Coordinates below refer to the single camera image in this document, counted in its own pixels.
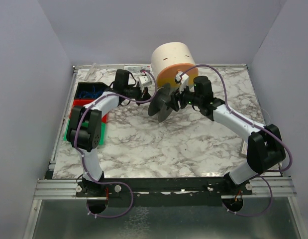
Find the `small white cardboard box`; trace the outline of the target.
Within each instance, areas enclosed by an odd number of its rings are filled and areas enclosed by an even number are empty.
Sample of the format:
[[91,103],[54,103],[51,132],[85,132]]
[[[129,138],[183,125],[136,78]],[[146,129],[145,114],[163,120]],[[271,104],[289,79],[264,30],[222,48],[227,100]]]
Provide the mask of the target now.
[[248,144],[244,140],[242,140],[241,145],[240,145],[239,155],[241,157],[246,158],[247,157],[247,150],[248,150]]

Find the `clear plastic strip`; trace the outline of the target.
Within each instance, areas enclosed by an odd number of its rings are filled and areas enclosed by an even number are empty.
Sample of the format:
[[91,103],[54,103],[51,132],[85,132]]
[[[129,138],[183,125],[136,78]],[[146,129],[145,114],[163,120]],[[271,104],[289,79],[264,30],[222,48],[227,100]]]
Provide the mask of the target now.
[[98,70],[98,64],[97,63],[93,63],[91,65],[91,67],[89,68],[87,74],[86,74],[86,77],[85,77],[85,80],[87,81],[88,79],[92,78],[93,75],[95,74],[95,71]]

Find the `white flat packet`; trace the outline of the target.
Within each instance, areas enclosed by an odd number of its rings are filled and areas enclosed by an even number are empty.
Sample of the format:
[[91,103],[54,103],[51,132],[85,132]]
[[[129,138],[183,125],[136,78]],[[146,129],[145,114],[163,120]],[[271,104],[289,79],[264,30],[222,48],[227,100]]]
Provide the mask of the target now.
[[124,70],[127,70],[131,73],[139,73],[141,70],[151,71],[150,65],[126,65]]

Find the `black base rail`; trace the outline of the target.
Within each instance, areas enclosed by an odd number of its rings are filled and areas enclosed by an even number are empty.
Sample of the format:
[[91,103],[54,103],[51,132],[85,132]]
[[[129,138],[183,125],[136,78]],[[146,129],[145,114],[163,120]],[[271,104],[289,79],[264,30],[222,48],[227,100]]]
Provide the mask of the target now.
[[252,195],[249,181],[240,185],[222,177],[104,178],[100,184],[82,180],[76,197],[94,206],[172,207],[221,206],[223,198]]

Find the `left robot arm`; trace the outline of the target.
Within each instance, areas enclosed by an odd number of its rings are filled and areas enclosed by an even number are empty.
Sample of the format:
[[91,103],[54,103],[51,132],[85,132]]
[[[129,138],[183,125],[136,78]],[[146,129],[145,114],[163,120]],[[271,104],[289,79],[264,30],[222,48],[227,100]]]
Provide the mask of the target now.
[[93,83],[87,88],[87,92],[91,93],[96,87],[92,102],[71,109],[66,139],[81,158],[85,181],[102,184],[103,170],[99,164],[97,147],[101,140],[103,117],[125,100],[140,105],[152,99],[148,87],[157,83],[149,71],[141,72],[143,75],[129,84],[129,77],[133,77],[133,74],[124,69],[117,70],[110,85]]

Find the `cream cylindrical drawer cabinet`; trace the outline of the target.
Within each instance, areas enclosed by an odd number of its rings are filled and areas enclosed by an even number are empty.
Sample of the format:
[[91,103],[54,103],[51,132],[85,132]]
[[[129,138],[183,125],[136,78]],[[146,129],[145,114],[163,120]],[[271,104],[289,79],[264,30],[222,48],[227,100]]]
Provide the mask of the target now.
[[195,65],[188,46],[181,42],[169,42],[157,47],[151,56],[151,68],[157,85],[169,83],[176,88],[174,77]]

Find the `red storage bin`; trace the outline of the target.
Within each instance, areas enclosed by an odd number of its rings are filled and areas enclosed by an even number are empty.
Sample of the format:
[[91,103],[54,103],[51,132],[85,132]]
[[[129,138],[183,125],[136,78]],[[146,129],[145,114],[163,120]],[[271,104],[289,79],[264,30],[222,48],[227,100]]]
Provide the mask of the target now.
[[[72,103],[72,108],[74,106],[84,106],[84,105],[87,105],[87,104],[89,104],[93,101],[94,101],[94,99],[74,99],[74,101]],[[103,123],[107,123],[107,117],[108,117],[108,114],[106,114],[102,117]]]

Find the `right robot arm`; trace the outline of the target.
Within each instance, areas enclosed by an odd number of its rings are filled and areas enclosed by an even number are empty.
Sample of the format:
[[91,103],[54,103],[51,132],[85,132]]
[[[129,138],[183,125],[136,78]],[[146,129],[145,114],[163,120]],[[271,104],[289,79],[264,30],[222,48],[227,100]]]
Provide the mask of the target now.
[[227,127],[247,142],[246,162],[225,175],[229,185],[240,185],[285,159],[281,135],[275,125],[265,126],[251,121],[228,108],[225,101],[214,97],[208,77],[195,77],[194,91],[190,91],[188,81],[189,77],[186,74],[175,77],[179,87],[171,94],[167,106],[175,111],[184,109],[187,105],[197,107],[203,116]]

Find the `green storage bin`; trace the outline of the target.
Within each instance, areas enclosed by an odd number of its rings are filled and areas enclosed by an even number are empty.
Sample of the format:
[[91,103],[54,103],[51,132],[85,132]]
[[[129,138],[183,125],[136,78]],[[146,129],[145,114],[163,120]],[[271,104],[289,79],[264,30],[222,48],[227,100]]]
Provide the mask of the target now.
[[[65,130],[65,133],[64,133],[64,137],[63,137],[64,141],[67,140],[66,135],[67,135],[69,123],[70,122],[68,122],[66,130]],[[102,125],[101,125],[101,137],[100,137],[99,145],[103,145],[103,143],[104,143],[105,131],[106,131],[106,124],[104,122],[102,122]]]

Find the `black cable spool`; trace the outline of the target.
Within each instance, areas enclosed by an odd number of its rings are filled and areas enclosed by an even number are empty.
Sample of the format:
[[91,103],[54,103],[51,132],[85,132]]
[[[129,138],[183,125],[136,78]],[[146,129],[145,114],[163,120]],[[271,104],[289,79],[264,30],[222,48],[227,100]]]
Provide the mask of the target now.
[[167,103],[171,100],[170,95],[171,86],[169,83],[165,83],[156,93],[155,97],[151,101],[148,108],[148,115],[158,115],[158,122],[163,122],[171,114],[173,109],[167,106]]

